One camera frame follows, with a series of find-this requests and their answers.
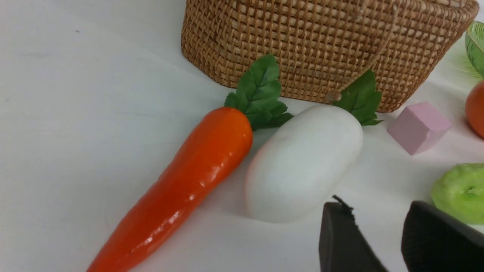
pink cube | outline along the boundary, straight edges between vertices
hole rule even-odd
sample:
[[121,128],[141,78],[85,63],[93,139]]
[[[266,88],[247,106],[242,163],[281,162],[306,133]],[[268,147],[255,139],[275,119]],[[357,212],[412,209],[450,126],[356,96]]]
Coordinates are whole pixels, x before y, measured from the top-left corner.
[[452,127],[451,122],[430,103],[407,106],[388,129],[388,133],[410,154],[429,150]]

orange carrot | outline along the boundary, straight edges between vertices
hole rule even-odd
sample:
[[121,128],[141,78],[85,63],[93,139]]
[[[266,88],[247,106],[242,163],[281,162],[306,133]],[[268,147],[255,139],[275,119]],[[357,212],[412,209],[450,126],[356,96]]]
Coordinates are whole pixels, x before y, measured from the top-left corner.
[[292,118],[277,100],[278,77],[274,56],[252,64],[237,92],[202,119],[158,181],[121,220],[87,272],[126,272],[148,258],[239,166],[250,151],[253,131],[279,127]]
[[88,272],[129,271],[146,259],[241,163],[251,146],[252,129],[242,112],[222,107],[207,114],[119,223]]

green glass bowl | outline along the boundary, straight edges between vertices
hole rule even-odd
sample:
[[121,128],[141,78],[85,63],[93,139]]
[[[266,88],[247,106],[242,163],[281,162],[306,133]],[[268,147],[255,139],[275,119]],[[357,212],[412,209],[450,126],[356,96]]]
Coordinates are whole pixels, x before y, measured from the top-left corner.
[[473,22],[466,31],[466,51],[470,63],[484,77],[484,23]]

orange fruit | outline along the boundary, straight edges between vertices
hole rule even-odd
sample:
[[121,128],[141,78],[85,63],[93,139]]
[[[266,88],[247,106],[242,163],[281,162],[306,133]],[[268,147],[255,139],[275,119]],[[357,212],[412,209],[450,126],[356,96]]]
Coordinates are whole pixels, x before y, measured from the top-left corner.
[[484,138],[484,80],[467,96],[466,117],[474,131]]

woven basket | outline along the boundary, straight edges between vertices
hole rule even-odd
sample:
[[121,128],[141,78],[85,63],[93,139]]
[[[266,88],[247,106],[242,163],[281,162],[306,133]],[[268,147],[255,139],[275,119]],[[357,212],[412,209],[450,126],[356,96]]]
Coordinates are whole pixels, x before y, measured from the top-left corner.
[[187,0],[181,47],[230,88],[272,53],[282,96],[319,103],[371,68],[382,92],[378,111],[392,112],[478,11],[475,0]]

